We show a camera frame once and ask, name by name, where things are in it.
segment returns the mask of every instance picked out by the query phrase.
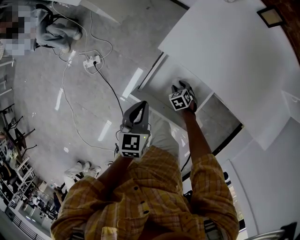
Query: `plaid shirt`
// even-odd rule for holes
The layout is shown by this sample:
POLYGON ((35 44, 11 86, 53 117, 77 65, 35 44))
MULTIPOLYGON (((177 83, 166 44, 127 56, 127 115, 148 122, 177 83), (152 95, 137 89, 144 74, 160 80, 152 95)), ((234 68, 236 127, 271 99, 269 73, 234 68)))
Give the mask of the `plaid shirt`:
POLYGON ((183 197, 175 157, 151 146, 139 164, 133 162, 128 167, 109 200, 97 179, 85 177, 75 183, 51 226, 52 238, 69 239, 74 229, 81 227, 86 240, 137 240, 146 221, 151 221, 204 240, 203 222, 209 218, 229 240, 235 240, 239 223, 215 157, 209 154, 197 159, 190 178, 191 204, 183 197))

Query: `concrete floor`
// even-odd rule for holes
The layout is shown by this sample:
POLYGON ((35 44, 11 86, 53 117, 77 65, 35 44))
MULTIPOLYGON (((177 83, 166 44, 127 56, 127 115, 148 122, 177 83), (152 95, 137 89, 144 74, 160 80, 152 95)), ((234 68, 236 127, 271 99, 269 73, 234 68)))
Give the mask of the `concrete floor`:
MULTIPOLYGON (((159 44, 185 13, 183 8, 169 0, 141 0, 141 3, 140 10, 128 16, 121 25, 92 14, 93 35, 113 45, 113 51, 105 58, 101 72, 119 97, 138 68, 143 70, 140 80, 146 76, 160 55, 159 44)), ((90 12, 87 9, 55 7, 68 17, 78 18, 79 23, 89 32, 90 12)), ((84 46, 85 35, 81 40, 73 42, 71 48, 77 54, 84 51, 84 46)), ((89 35, 87 51, 93 49, 105 55, 109 45, 89 35)), ((65 54, 62 58, 67 60, 69 55, 65 54)), ((78 131, 90 145, 114 150, 117 142, 115 133, 122 120, 118 103, 99 74, 89 75, 84 70, 83 61, 83 56, 74 59, 65 72, 64 80, 66 96, 74 110, 78 131), (111 122, 111 126, 104 140, 99 142, 99 135, 107 121, 111 122)), ((7 71, 15 75, 13 97, 16 117, 24 116, 19 127, 23 132, 36 129, 26 140, 28 147, 37 144, 35 149, 28 150, 30 164, 41 179, 58 185, 63 183, 63 172, 77 160, 90 161, 104 171, 105 162, 114 159, 112 151, 92 148, 80 139, 64 95, 59 110, 55 110, 65 67, 66 63, 59 60, 51 49, 43 47, 16 58, 14 67, 7 67, 7 71)), ((125 99, 120 103, 125 111, 133 102, 125 99)), ((212 97, 205 107, 200 111, 199 119, 214 150, 237 127, 239 121, 216 97, 212 97)), ((183 165, 187 158, 184 154, 188 142, 183 135, 177 136, 176 140, 180 143, 180 162, 183 165)))

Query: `red brick wall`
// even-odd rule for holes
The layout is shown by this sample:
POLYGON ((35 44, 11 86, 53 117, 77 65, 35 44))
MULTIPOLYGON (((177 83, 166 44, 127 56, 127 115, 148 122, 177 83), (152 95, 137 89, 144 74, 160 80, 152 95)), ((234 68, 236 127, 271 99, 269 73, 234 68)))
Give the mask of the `red brick wall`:
POLYGON ((275 5, 286 21, 282 26, 300 63, 300 0, 262 0, 266 6, 275 5))

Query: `fiducial marker cube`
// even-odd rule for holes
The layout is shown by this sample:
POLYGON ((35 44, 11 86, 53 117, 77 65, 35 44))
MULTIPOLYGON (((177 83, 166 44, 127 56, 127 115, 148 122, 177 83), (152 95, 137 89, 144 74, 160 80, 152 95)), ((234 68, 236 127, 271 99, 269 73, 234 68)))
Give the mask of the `fiducial marker cube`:
POLYGON ((123 157, 142 157, 148 143, 148 134, 119 133, 119 149, 123 157))
POLYGON ((175 111, 178 111, 190 105, 192 96, 188 93, 187 89, 184 89, 170 94, 169 99, 175 111))

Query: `power strip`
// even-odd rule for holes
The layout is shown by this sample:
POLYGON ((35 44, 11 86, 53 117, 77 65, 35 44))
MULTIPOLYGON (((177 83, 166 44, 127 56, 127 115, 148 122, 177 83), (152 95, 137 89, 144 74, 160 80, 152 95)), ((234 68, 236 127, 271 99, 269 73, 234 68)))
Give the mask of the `power strip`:
POLYGON ((100 63, 100 56, 96 56, 96 57, 90 57, 90 59, 86 60, 83 62, 83 66, 85 69, 93 67, 94 66, 94 61, 96 61, 96 65, 100 63))

